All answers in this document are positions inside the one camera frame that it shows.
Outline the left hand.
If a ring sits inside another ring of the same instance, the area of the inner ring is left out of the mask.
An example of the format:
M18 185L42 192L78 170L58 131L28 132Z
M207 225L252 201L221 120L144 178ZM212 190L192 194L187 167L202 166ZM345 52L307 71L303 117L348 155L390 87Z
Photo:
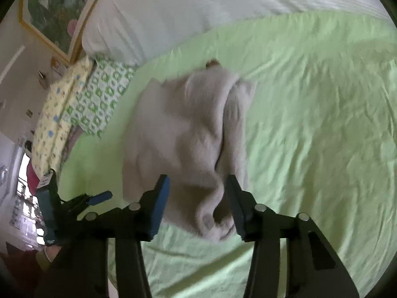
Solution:
M35 258L36 262L39 265L40 269L45 272L47 271L55 257L57 257L58 253L62 250L62 247L59 245L54 246L44 246L41 251L36 252Z

